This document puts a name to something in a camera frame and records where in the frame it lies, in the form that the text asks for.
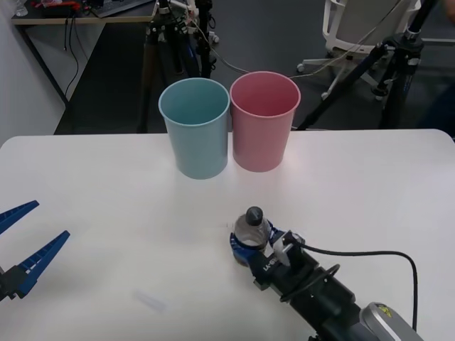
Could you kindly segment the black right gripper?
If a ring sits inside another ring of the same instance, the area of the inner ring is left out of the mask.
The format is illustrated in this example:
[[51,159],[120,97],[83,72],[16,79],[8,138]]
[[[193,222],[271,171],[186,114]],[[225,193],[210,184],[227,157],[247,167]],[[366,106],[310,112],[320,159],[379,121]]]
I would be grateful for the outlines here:
[[320,305],[341,304],[341,284],[333,278],[340,268],[339,264],[325,269],[307,253],[302,252],[293,256],[292,266],[287,266],[275,255],[263,254],[267,240],[269,245],[273,246],[284,235],[284,231],[277,229],[267,220],[267,233],[267,239],[262,238],[257,245],[242,243],[234,232],[231,232],[229,237],[232,255],[239,264],[249,266],[259,290],[273,288],[280,295],[281,302],[312,297]]

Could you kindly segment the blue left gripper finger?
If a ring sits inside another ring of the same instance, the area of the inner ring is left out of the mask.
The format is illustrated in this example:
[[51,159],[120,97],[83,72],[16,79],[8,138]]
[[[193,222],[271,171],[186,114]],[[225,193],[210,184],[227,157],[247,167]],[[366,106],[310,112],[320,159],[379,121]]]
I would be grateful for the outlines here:
[[25,204],[14,207],[0,214],[0,234],[3,234],[7,229],[12,227],[30,211],[39,206],[38,201],[33,200]]
[[4,272],[1,275],[1,300],[27,296],[69,237],[69,231],[62,232],[20,264]]

